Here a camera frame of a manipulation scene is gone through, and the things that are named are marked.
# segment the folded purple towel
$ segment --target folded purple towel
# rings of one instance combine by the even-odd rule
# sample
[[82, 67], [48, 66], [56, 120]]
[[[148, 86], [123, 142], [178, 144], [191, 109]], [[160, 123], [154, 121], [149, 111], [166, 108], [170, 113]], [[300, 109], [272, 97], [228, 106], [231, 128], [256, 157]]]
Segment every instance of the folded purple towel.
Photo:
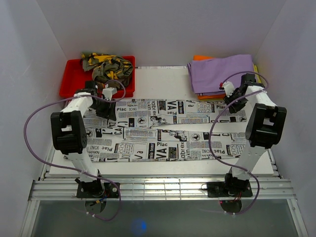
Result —
[[[251, 55], [240, 54], [228, 58], [192, 61], [188, 64], [188, 71], [195, 94], [213, 93], [220, 92], [220, 83], [230, 75], [241, 71], [253, 72], [253, 64]], [[239, 87], [241, 76], [242, 74], [233, 76], [229, 81]]]

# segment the white wall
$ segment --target white wall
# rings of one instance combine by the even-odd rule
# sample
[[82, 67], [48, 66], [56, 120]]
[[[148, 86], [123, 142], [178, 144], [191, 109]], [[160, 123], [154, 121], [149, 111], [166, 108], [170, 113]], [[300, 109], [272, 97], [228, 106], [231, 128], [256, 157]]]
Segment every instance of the white wall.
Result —
[[194, 54], [255, 55], [285, 0], [37, 0], [67, 59], [134, 55], [138, 66]]
[[270, 79], [269, 96], [287, 108], [281, 142], [273, 147], [290, 178], [310, 236], [316, 236], [316, 2], [287, 0], [256, 61]]
[[[66, 57], [35, 0], [1, 0], [0, 22], [0, 236], [15, 237], [41, 168], [24, 144], [24, 121], [58, 99]], [[36, 132], [29, 130], [29, 135], [41, 157], [47, 154], [53, 110], [30, 125], [36, 123]]]

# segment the black and white printed fabric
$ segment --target black and white printed fabric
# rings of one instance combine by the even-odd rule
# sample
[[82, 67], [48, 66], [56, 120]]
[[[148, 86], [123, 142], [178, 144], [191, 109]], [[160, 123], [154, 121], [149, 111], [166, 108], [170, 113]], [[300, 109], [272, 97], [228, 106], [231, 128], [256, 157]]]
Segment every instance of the black and white printed fabric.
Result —
[[[130, 99], [117, 102], [117, 121], [84, 115], [92, 161], [178, 161], [213, 159], [208, 132], [162, 130], [161, 124], [212, 123], [225, 104], [185, 100]], [[225, 113], [220, 122], [245, 122], [244, 110]], [[222, 159], [237, 158], [245, 133], [213, 133], [212, 148]]]

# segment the red tray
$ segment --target red tray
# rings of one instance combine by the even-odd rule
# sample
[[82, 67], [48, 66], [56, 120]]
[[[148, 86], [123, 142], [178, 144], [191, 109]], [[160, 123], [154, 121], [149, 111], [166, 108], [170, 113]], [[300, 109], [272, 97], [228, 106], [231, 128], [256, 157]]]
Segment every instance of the red tray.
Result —
[[[133, 97], [135, 91], [135, 57], [134, 56], [123, 56], [122, 58], [130, 61], [134, 67], [132, 72], [131, 81], [126, 88], [125, 97]], [[84, 72], [80, 59], [68, 60], [65, 72], [63, 76], [63, 81], [61, 82], [59, 95], [64, 98], [72, 97], [76, 90], [84, 88], [84, 82], [87, 80], [92, 80], [92, 71]], [[118, 92], [113, 96], [113, 98], [121, 98], [123, 96], [123, 90], [118, 90]]]

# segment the camouflage cloth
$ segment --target camouflage cloth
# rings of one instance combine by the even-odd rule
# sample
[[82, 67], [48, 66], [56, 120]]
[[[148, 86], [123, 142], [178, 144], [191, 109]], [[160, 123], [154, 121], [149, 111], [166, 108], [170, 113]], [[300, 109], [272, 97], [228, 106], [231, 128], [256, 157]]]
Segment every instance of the camouflage cloth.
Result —
[[[115, 55], [82, 53], [82, 68], [89, 71], [93, 69], [92, 79], [100, 88], [105, 88], [108, 80], [119, 80], [125, 87], [132, 77], [133, 65], [131, 62]], [[121, 89], [118, 83], [110, 83], [110, 87]]]

